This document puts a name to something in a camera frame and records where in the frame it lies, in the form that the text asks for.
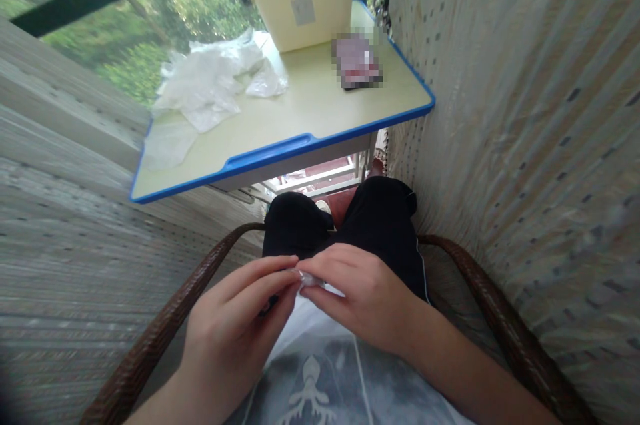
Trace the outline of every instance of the table top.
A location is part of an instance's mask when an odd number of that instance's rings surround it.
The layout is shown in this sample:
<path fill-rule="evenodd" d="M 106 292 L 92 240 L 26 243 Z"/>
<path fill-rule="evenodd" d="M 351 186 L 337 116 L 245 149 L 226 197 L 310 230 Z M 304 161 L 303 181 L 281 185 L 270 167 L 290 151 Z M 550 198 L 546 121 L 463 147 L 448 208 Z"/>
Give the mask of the table top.
<path fill-rule="evenodd" d="M 366 6 L 354 1 L 352 31 L 372 37 L 373 24 Z M 280 54 L 268 34 L 256 34 L 274 68 L 288 76 L 289 88 L 269 99 L 237 95 L 241 112 L 200 134 L 180 165 L 153 171 L 139 166 L 131 200 L 148 203 L 426 115 L 435 97 L 395 44 L 383 37 L 374 46 L 383 82 L 345 91 L 330 42 Z M 178 113 L 159 117 L 148 135 L 166 121 L 186 119 Z"/>

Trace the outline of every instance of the person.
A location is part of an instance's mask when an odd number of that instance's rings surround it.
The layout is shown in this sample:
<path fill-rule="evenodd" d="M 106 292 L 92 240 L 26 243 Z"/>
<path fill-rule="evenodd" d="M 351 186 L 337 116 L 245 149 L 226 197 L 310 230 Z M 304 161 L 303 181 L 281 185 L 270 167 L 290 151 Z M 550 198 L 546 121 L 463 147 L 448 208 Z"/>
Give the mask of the person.
<path fill-rule="evenodd" d="M 276 197 L 263 258 L 193 307 L 176 373 L 129 424 L 556 424 L 429 304 L 401 181 L 370 177 L 342 227 Z M 300 287 L 299 270 L 326 282 Z"/>

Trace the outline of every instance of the knee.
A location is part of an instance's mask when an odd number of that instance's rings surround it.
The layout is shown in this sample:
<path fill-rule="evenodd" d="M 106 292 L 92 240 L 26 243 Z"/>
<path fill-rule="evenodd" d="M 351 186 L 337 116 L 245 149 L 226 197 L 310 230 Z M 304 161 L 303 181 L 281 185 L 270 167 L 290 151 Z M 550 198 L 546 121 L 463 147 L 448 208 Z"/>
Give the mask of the knee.
<path fill-rule="evenodd" d="M 402 201 L 407 205 L 409 216 L 413 215 L 417 209 L 415 193 L 409 185 L 398 179 L 377 175 L 369 177 L 360 187 L 364 194 L 380 203 Z"/>
<path fill-rule="evenodd" d="M 305 207 L 308 201 L 313 201 L 300 192 L 284 192 L 275 197 L 269 205 L 268 216 L 291 216 L 300 211 L 301 207 Z"/>
<path fill-rule="evenodd" d="M 387 195 L 389 193 L 398 193 L 403 185 L 405 184 L 397 179 L 376 175 L 362 182 L 360 188 L 367 191 L 367 193 Z"/>

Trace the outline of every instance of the shoe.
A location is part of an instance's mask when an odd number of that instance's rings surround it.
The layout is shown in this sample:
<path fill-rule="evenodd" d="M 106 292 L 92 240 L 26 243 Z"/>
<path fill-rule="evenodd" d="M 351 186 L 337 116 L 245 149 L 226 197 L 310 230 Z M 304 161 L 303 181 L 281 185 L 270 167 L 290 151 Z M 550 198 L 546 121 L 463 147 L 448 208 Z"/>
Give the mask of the shoe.
<path fill-rule="evenodd" d="M 323 212 L 326 212 L 329 215 L 331 215 L 331 207 L 329 207 L 329 204 L 326 203 L 325 201 L 317 201 L 315 203 L 315 206 L 318 207 L 318 209 L 322 210 Z"/>

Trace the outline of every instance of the white stripe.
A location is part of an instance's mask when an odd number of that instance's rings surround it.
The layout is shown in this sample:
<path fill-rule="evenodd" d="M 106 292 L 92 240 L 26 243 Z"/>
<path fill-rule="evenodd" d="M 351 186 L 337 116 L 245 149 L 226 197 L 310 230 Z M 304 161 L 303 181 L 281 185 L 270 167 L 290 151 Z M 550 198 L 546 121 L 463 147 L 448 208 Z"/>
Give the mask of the white stripe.
<path fill-rule="evenodd" d="M 254 385 L 251 389 L 251 396 L 249 397 L 249 403 L 247 404 L 247 411 L 245 412 L 245 418 L 242 420 L 242 425 L 246 425 L 247 419 L 249 418 L 249 412 L 251 411 L 251 406 L 253 405 L 253 396 L 255 395 L 255 389 L 258 388 L 258 384 Z"/>
<path fill-rule="evenodd" d="M 431 301 L 429 300 L 429 294 L 427 293 L 427 272 L 425 270 L 425 259 L 422 258 L 422 254 L 420 253 L 420 250 L 418 249 L 418 246 L 420 244 L 418 243 L 418 238 L 415 238 L 415 251 L 418 252 L 418 255 L 420 256 L 420 261 L 422 262 L 422 277 L 424 278 L 425 281 L 425 298 L 427 299 L 427 303 L 429 305 L 431 305 Z"/>
<path fill-rule="evenodd" d="M 371 407 L 369 406 L 369 397 L 367 396 L 367 388 L 365 387 L 365 376 L 362 373 L 362 363 L 360 363 L 360 352 L 358 351 L 358 341 L 355 335 L 353 335 L 353 345 L 355 347 L 355 359 L 358 361 L 358 371 L 360 372 L 360 381 L 362 383 L 362 396 L 365 399 L 365 406 L 367 407 L 367 417 L 369 418 L 369 425 L 373 425 L 373 417 L 371 416 Z"/>

